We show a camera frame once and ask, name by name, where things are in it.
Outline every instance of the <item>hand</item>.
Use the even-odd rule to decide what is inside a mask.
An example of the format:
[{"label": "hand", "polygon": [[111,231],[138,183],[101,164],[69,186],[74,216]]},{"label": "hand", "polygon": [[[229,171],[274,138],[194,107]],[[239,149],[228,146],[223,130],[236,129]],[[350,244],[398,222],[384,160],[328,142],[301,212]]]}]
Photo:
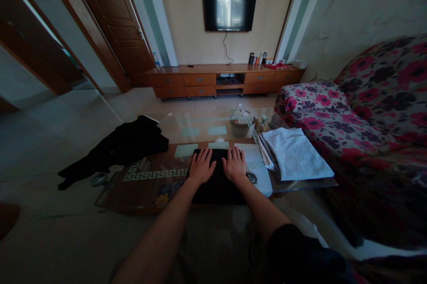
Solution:
[{"label": "hand", "polygon": [[206,183],[214,173],[214,169],[217,165],[217,162],[213,161],[209,167],[211,157],[212,150],[208,148],[200,150],[198,156],[194,153],[193,158],[191,159],[188,179],[198,182],[199,185]]},{"label": "hand", "polygon": [[222,164],[224,165],[224,173],[234,184],[241,179],[248,179],[246,177],[245,152],[242,150],[240,155],[237,146],[228,149],[228,159],[223,158]]}]

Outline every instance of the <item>sofa armrest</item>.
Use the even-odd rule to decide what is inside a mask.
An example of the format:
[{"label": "sofa armrest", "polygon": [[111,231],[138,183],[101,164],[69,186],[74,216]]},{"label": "sofa armrest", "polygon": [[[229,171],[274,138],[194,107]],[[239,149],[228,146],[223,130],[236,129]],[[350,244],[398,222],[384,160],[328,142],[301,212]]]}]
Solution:
[{"label": "sofa armrest", "polygon": [[302,110],[349,108],[345,94],[333,82],[315,82],[283,86],[276,97],[279,114]]}]

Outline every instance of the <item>wooden tv cabinet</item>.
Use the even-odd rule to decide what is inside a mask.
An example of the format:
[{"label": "wooden tv cabinet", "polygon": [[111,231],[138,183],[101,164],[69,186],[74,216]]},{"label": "wooden tv cabinet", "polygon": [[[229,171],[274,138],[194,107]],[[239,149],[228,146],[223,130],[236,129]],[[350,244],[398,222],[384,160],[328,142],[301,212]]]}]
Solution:
[{"label": "wooden tv cabinet", "polygon": [[[234,78],[221,74],[235,74]],[[299,83],[303,69],[273,70],[264,65],[186,65],[146,72],[157,98],[201,97],[276,93],[282,86]]]}]

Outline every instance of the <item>sofa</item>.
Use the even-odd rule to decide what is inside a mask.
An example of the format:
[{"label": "sofa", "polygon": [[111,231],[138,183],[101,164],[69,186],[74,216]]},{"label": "sofa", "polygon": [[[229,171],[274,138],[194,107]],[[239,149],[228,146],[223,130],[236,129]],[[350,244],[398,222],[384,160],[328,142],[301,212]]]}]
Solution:
[{"label": "sofa", "polygon": [[333,82],[282,87],[275,111],[334,170],[323,197],[347,226],[427,247],[427,34],[370,47]]}]

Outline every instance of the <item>drawer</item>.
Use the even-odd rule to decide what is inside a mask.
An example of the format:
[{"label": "drawer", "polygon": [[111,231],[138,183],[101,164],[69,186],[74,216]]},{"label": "drawer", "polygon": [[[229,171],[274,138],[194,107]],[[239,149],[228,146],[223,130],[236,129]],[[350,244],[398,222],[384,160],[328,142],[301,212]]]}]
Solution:
[{"label": "drawer", "polygon": [[181,75],[149,75],[152,87],[184,87]]},{"label": "drawer", "polygon": [[274,72],[254,72],[246,74],[245,84],[273,82]]},{"label": "drawer", "polygon": [[153,87],[157,98],[187,97],[185,87]]},{"label": "drawer", "polygon": [[270,86],[271,83],[265,84],[245,84],[245,87],[243,88],[244,94],[251,94],[251,93],[269,93],[270,92]]},{"label": "drawer", "polygon": [[274,76],[274,82],[299,83],[303,73],[304,71],[300,70],[276,72],[276,75]]},{"label": "drawer", "polygon": [[186,86],[209,86],[216,84],[215,74],[183,75]]},{"label": "drawer", "polygon": [[188,97],[215,96],[217,94],[215,86],[192,86],[185,89]]},{"label": "drawer", "polygon": [[297,84],[297,82],[295,82],[295,83],[276,83],[276,82],[274,82],[273,84],[271,84],[270,93],[278,93],[279,89],[281,89],[283,86],[291,85],[291,84]]}]

